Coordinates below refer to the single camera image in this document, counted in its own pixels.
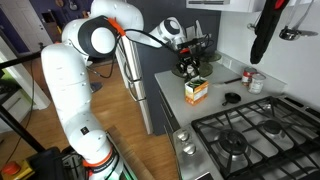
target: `hanging black cloth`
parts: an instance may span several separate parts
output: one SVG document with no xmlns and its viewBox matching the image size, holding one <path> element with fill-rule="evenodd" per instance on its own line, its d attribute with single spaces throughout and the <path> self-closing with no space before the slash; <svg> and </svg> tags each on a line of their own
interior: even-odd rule
<svg viewBox="0 0 320 180">
<path fill-rule="evenodd" d="M 258 64 L 266 52 L 281 13 L 289 0 L 266 0 L 259 22 L 255 28 L 256 39 L 251 48 L 251 64 Z"/>
</svg>

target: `doorway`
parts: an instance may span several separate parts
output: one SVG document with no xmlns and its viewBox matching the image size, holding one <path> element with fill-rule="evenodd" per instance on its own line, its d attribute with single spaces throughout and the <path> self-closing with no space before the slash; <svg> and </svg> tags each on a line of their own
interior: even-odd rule
<svg viewBox="0 0 320 180">
<path fill-rule="evenodd" d="M 0 7 L 30 52 L 52 44 L 29 0 L 0 0 Z"/>
</svg>

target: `burner grate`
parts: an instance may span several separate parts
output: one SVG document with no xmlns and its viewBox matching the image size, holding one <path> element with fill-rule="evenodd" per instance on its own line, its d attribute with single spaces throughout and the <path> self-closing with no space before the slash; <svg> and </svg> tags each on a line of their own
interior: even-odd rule
<svg viewBox="0 0 320 180">
<path fill-rule="evenodd" d="M 265 109 L 265 106 L 268 104 L 270 105 L 270 115 L 266 113 Z M 244 110 L 255 112 L 266 118 L 266 120 L 261 121 L 259 124 L 255 124 L 252 119 L 246 116 Z M 285 115 L 279 117 L 276 115 L 276 111 L 282 111 L 281 113 Z M 230 114 L 233 117 L 240 117 L 251 127 L 241 132 L 237 131 L 237 129 L 233 125 L 233 118 L 230 116 Z M 285 120 L 286 118 L 293 118 L 293 116 L 303 116 L 303 119 L 311 125 L 303 125 L 296 122 L 288 122 Z M 221 117 L 224 117 L 227 124 L 222 121 Z M 292 172 L 289 172 L 288 170 L 283 168 L 283 164 L 288 162 L 292 163 L 299 169 L 299 171 L 307 175 L 309 174 L 310 169 L 303 167 L 296 160 L 301 156 L 306 157 L 313 164 L 314 167 L 312 167 L 312 169 L 320 169 L 319 165 L 309 155 L 312 152 L 320 151 L 319 136 L 317 136 L 316 138 L 311 138 L 298 129 L 306 129 L 319 135 L 319 125 L 315 123 L 311 118 L 305 117 L 303 113 L 291 108 L 290 106 L 287 107 L 285 103 L 281 101 L 279 102 L 273 97 L 264 98 L 252 103 L 229 109 L 224 112 L 203 117 L 201 119 L 193 121 L 192 126 L 200 136 L 200 138 L 203 140 L 205 146 L 214 158 L 215 162 L 218 164 L 220 172 L 225 179 L 235 179 L 244 177 L 244 175 L 245 177 L 250 176 L 252 178 L 264 179 L 262 175 L 263 173 L 261 172 L 266 168 L 278 169 L 282 173 L 286 174 L 287 177 L 296 179 Z M 208 140 L 202 132 L 203 128 L 214 129 L 214 131 L 218 132 L 217 138 L 215 138 L 214 140 Z M 261 150 L 250 144 L 250 142 L 246 140 L 243 134 L 241 134 L 249 131 L 256 131 L 258 134 L 260 134 L 270 143 L 270 145 L 276 148 L 277 153 L 274 156 L 268 157 L 266 154 L 261 152 Z M 300 135 L 305 139 L 305 141 L 303 143 L 299 143 L 292 136 L 291 132 Z M 284 149 L 273 139 L 274 137 L 281 138 L 284 136 L 292 141 L 292 148 Z M 258 162 L 253 162 L 250 158 L 252 153 L 259 155 L 261 157 L 261 160 Z M 221 157 L 224 157 L 227 160 L 227 163 L 225 163 L 221 159 Z M 235 163 L 238 163 L 239 159 L 245 161 L 246 165 L 244 168 L 236 169 L 233 171 L 232 166 L 234 166 Z"/>
</svg>

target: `wooden floor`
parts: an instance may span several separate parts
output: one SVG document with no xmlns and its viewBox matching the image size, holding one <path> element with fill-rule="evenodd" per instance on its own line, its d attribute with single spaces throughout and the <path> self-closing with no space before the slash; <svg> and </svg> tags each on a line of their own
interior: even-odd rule
<svg viewBox="0 0 320 180">
<path fill-rule="evenodd" d="M 39 61 L 34 62 L 34 74 L 37 81 L 43 81 L 39 67 Z M 96 68 L 102 74 L 107 74 L 110 65 Z M 155 179 L 174 180 L 178 179 L 175 165 L 173 149 L 166 135 L 154 136 L 147 135 L 142 120 L 142 115 L 138 103 L 134 102 L 129 92 L 124 86 L 120 69 L 114 67 L 113 75 L 110 79 L 100 78 L 92 73 L 90 81 L 100 81 L 103 88 L 92 96 L 92 111 L 100 121 L 102 126 L 107 129 L 115 126 L 127 143 L 131 146 L 138 158 L 145 164 Z M 38 82 L 45 89 L 44 82 Z M 61 150 L 69 144 L 60 126 L 53 103 L 47 109 L 34 110 L 27 130 L 45 148 L 57 146 Z M 0 139 L 4 142 L 0 145 L 0 165 L 7 161 L 13 151 L 19 137 L 13 133 L 3 133 Z M 21 140 L 15 153 L 10 160 L 21 160 L 36 153 L 28 144 Z"/>
</svg>

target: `white wall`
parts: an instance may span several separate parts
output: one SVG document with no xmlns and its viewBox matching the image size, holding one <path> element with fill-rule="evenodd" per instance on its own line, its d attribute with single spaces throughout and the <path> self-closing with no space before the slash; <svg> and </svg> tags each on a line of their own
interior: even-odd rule
<svg viewBox="0 0 320 180">
<path fill-rule="evenodd" d="M 289 27 L 302 16 L 308 4 L 300 5 Z M 258 65 L 252 65 L 285 83 L 285 93 L 320 110 L 320 35 L 300 37 L 296 41 L 279 38 L 292 7 L 287 7 L 278 23 L 269 47 Z M 248 65 L 256 35 L 247 29 L 260 13 L 223 12 L 218 50 Z M 300 29 L 320 33 L 320 0 L 316 0 Z"/>
</svg>

